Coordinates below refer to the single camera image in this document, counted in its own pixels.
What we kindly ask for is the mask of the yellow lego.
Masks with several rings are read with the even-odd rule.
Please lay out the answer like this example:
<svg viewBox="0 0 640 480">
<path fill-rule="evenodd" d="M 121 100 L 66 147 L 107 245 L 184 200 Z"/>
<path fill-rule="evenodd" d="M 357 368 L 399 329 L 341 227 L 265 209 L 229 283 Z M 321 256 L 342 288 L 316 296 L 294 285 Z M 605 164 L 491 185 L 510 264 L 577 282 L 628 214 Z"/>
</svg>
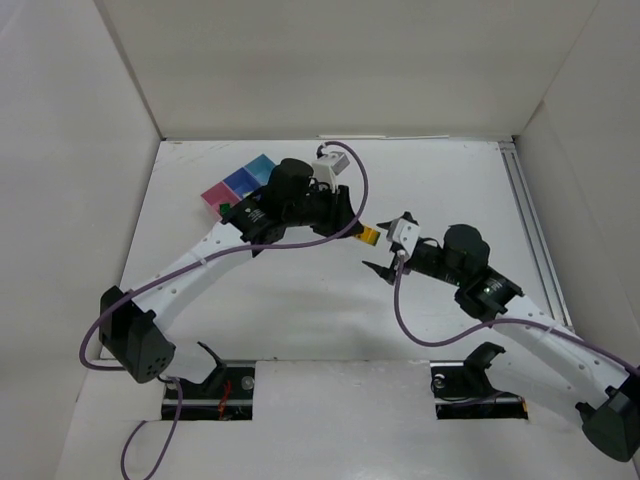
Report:
<svg viewBox="0 0 640 480">
<path fill-rule="evenodd" d="M 356 234 L 355 238 L 367 245 L 376 246 L 380 239 L 380 236 L 381 233 L 378 230 L 369 226 L 364 226 L 362 232 Z"/>
</svg>

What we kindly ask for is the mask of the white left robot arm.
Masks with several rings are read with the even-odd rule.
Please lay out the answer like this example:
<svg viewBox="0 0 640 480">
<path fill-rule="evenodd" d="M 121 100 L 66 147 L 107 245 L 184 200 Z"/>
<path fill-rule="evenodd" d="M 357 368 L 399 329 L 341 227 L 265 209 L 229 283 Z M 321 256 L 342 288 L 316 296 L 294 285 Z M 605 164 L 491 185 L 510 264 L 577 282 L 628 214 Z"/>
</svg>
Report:
<svg viewBox="0 0 640 480">
<path fill-rule="evenodd" d="M 261 156 L 210 189 L 218 220 L 186 254 L 147 284 L 114 286 L 100 300 L 98 337 L 120 369 L 139 384 L 160 375 L 210 388 L 221 360 L 211 349 L 177 345 L 168 331 L 194 300 L 223 275 L 264 250 L 284 250 L 290 228 L 308 227 L 320 242 L 364 230 L 349 188 L 337 181 L 350 160 L 342 152 L 312 163 Z"/>
</svg>

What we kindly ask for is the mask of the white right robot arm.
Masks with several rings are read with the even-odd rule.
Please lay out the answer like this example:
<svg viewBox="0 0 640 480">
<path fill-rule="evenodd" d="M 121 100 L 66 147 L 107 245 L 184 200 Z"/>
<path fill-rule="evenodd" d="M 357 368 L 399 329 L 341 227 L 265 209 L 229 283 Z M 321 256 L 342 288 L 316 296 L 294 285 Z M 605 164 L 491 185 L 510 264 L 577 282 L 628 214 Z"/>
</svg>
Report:
<svg viewBox="0 0 640 480">
<path fill-rule="evenodd" d="M 517 370 L 504 347 L 486 342 L 465 363 L 474 381 L 542 404 L 576 423 L 605 456 L 628 462 L 639 450 L 639 370 L 629 362 L 582 339 L 547 316 L 515 282 L 489 265 L 490 247 L 467 224 L 450 226 L 443 240 L 422 236 L 410 213 L 380 223 L 393 260 L 368 266 L 395 289 L 411 273 L 456 288 L 454 300 L 476 325 L 448 339 L 428 341 L 407 327 L 395 296 L 401 331 L 426 348 L 449 346 L 483 329 L 511 339 L 548 371 Z"/>
</svg>

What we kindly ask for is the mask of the light blue drawer bin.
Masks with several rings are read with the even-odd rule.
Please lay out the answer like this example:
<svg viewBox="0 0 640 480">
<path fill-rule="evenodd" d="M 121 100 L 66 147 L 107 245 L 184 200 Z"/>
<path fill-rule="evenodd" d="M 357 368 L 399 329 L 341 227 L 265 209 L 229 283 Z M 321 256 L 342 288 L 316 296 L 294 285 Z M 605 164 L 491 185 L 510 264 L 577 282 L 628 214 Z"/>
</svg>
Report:
<svg viewBox="0 0 640 480">
<path fill-rule="evenodd" d="M 266 185 L 275 163 L 265 154 L 261 154 L 244 166 L 244 169 L 260 184 Z"/>
</svg>

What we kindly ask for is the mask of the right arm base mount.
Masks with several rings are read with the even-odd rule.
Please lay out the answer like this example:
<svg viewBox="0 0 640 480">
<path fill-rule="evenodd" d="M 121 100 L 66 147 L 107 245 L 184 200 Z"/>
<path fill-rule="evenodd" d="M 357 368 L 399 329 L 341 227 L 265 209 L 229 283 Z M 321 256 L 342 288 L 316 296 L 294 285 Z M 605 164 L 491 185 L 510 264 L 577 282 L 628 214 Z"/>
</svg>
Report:
<svg viewBox="0 0 640 480">
<path fill-rule="evenodd" d="M 430 388 L 438 420 L 527 420 L 522 397 L 497 390 L 487 371 L 492 361 L 506 352 L 485 342 L 463 360 L 436 360 L 430 363 Z"/>
</svg>

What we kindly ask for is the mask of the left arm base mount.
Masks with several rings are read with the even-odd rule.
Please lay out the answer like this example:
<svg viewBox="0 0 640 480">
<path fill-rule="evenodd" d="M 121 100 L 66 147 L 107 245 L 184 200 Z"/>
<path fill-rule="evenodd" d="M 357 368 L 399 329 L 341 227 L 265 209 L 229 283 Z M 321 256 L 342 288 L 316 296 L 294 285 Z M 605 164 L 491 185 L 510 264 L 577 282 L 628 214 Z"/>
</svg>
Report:
<svg viewBox="0 0 640 480">
<path fill-rule="evenodd" d="M 197 353 L 203 371 L 197 371 L 200 382 L 187 378 L 187 370 L 173 362 L 158 376 L 164 385 L 160 415 L 171 420 L 179 413 L 186 421 L 249 421 L 253 417 L 253 397 L 256 362 L 252 360 L 223 360 L 203 342 Z"/>
</svg>

